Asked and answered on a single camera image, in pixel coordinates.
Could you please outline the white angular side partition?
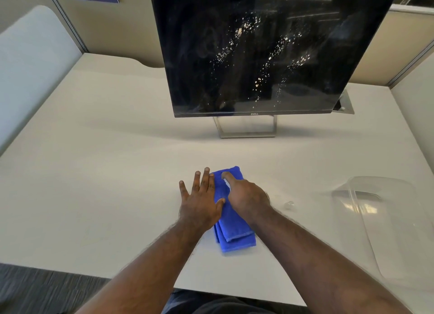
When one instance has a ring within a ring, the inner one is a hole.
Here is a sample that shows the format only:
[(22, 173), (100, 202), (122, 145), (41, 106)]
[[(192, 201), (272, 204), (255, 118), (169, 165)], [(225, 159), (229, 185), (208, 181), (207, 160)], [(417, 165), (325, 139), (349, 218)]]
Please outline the white angular side partition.
[(434, 40), (405, 68), (390, 89), (434, 173)]

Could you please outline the person's right forearm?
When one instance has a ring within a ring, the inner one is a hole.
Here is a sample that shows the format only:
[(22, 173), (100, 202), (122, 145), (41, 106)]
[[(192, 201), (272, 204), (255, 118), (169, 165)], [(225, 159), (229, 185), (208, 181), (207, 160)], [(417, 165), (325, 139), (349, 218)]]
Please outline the person's right forearm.
[(247, 213), (313, 314), (412, 314), (362, 268), (270, 205)]

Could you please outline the black computer monitor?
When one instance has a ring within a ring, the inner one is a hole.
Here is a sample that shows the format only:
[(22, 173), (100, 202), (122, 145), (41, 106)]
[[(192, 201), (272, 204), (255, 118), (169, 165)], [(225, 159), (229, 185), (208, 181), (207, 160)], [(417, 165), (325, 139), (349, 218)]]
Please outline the black computer monitor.
[(394, 0), (151, 0), (176, 118), (329, 114)]

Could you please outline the blue cloth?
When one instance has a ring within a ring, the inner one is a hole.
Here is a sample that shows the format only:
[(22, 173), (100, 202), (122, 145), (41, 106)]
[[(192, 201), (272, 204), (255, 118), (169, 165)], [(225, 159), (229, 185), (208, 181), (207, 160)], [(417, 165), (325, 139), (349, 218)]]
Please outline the blue cloth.
[(247, 222), (241, 218), (229, 201), (230, 186), (222, 179), (223, 172), (230, 172), (235, 179), (242, 180), (243, 175), (238, 166), (213, 172), (214, 174), (214, 202), (225, 199), (221, 217), (214, 224), (214, 237), (223, 253), (237, 251), (256, 246), (256, 236)]

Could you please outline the silver monitor stand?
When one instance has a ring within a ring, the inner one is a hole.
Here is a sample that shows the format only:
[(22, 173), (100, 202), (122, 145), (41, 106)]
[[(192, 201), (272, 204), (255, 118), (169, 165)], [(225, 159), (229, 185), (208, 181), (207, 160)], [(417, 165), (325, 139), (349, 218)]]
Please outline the silver monitor stand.
[(220, 138), (271, 138), (277, 135), (277, 115), (214, 117)]

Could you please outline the person's left hand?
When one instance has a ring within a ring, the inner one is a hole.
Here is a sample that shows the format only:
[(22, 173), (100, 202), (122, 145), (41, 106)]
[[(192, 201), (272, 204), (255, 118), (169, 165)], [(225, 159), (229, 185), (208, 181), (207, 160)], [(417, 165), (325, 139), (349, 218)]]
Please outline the person's left hand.
[(203, 173), (196, 171), (188, 200), (180, 207), (179, 220), (189, 224), (194, 230), (204, 234), (220, 219), (214, 202), (214, 174), (210, 173), (208, 192), (201, 194)]

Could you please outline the person's left forearm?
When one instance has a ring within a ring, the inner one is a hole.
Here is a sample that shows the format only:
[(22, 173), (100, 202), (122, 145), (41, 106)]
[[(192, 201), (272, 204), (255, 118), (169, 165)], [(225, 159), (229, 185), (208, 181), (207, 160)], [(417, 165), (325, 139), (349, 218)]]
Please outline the person's left forearm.
[(160, 314), (187, 260), (212, 225), (180, 218), (75, 314)]

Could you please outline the person's dark trousers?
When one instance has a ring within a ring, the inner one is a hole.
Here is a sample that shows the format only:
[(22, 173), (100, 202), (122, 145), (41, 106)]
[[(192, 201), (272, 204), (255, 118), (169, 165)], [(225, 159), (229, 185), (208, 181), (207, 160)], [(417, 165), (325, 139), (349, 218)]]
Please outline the person's dark trousers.
[(306, 306), (175, 288), (161, 314), (312, 314)]

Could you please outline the beige cubicle partition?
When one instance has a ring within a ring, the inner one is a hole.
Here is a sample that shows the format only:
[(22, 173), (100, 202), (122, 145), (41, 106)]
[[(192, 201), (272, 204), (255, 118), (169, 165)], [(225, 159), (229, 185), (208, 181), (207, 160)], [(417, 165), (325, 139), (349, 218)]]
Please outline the beige cubicle partition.
[[(151, 0), (52, 1), (82, 52), (163, 66)], [(393, 87), (431, 54), (434, 8), (393, 4), (350, 82)]]

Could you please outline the clear plastic tray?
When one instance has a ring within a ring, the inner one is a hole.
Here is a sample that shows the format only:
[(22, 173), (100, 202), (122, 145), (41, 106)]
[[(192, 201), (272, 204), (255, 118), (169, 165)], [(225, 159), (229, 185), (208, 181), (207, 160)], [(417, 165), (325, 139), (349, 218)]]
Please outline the clear plastic tray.
[(355, 176), (331, 192), (344, 253), (384, 282), (434, 291), (434, 224), (407, 181)]

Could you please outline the white rounded side partition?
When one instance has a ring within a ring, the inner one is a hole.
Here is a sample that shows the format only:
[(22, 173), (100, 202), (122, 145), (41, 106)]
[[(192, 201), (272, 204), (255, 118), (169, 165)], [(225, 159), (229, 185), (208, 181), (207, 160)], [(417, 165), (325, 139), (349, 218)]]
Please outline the white rounded side partition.
[(43, 5), (0, 33), (0, 156), (81, 56), (57, 15)]

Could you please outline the person's right hand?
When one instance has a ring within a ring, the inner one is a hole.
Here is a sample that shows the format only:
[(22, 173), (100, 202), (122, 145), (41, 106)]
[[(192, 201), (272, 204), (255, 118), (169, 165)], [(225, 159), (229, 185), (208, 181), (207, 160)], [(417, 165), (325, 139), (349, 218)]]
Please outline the person's right hand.
[(229, 185), (231, 206), (249, 225), (273, 210), (268, 195), (256, 184), (237, 180), (230, 172), (223, 172), (221, 178)]

